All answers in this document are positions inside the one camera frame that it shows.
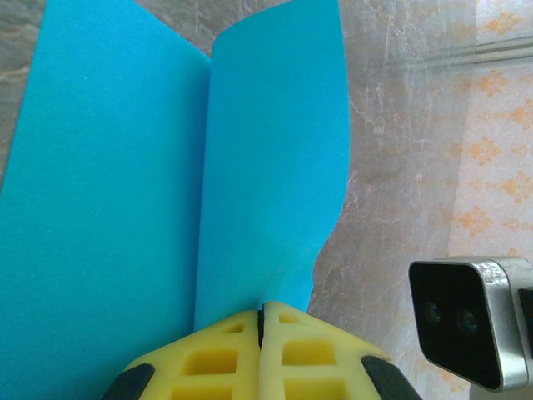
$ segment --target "blue foam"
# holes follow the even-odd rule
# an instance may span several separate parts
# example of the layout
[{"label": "blue foam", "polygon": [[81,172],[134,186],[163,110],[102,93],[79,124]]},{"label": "blue foam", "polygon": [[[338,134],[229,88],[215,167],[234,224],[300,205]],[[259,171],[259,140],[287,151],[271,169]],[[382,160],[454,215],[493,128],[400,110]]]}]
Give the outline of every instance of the blue foam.
[{"label": "blue foam", "polygon": [[0,398],[99,398],[192,331],[209,68],[133,2],[47,2],[0,197]]},{"label": "blue foam", "polygon": [[337,0],[294,0],[223,32],[208,116],[195,328],[270,300],[305,311],[348,176]]}]

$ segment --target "camera lens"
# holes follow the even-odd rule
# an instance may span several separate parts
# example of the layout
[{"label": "camera lens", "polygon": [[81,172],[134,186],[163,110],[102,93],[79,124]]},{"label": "camera lens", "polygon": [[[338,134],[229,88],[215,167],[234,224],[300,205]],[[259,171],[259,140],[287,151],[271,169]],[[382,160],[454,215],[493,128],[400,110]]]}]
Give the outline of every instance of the camera lens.
[{"label": "camera lens", "polygon": [[477,331],[476,317],[466,308],[461,308],[457,312],[457,326],[466,336],[472,336]]},{"label": "camera lens", "polygon": [[426,302],[424,314],[426,315],[426,321],[430,325],[437,325],[442,319],[439,308],[433,302]]}]

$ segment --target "camera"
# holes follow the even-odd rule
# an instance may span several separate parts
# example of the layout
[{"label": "camera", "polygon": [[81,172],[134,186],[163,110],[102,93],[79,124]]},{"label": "camera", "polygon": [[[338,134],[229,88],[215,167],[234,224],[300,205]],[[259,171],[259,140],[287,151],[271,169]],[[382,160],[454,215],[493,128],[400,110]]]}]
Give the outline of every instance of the camera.
[{"label": "camera", "polygon": [[519,257],[451,257],[409,268],[422,352],[486,390],[533,384],[533,265]]}]

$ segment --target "blue foam sheet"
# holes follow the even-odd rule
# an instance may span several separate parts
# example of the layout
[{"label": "blue foam sheet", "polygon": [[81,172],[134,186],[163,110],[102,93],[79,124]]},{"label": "blue foam sheet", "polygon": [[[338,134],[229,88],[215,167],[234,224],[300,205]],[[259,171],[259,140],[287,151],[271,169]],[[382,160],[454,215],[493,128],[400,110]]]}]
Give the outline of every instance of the blue foam sheet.
[{"label": "blue foam sheet", "polygon": [[0,197],[0,398],[99,398],[192,331],[209,68],[133,2],[47,2]]},{"label": "blue foam sheet", "polygon": [[345,197],[349,137],[336,0],[294,0],[218,37],[195,328],[270,300],[306,311]]}]

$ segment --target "silver camera housing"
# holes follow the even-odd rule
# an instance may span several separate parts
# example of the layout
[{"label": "silver camera housing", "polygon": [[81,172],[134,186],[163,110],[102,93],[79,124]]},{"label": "silver camera housing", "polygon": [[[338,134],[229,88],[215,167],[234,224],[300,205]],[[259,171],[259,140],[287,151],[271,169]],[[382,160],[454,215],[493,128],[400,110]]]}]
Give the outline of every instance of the silver camera housing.
[{"label": "silver camera housing", "polygon": [[[443,268],[455,266],[455,268],[469,268],[476,272],[483,287],[485,297],[483,300],[489,317],[493,348],[496,351],[500,384],[498,387],[487,387],[482,382],[476,382],[431,359],[422,348],[426,358],[438,367],[492,392],[524,388],[532,384],[533,357],[519,291],[533,289],[533,265],[520,257],[449,257],[413,262],[410,266],[410,280],[416,313],[420,312],[421,305],[416,304],[415,301],[416,293],[413,289],[412,273],[417,270],[416,273],[423,274],[423,267],[427,265]],[[418,314],[416,325],[422,346],[421,331],[424,329],[421,329],[419,316],[420,314]]]}]

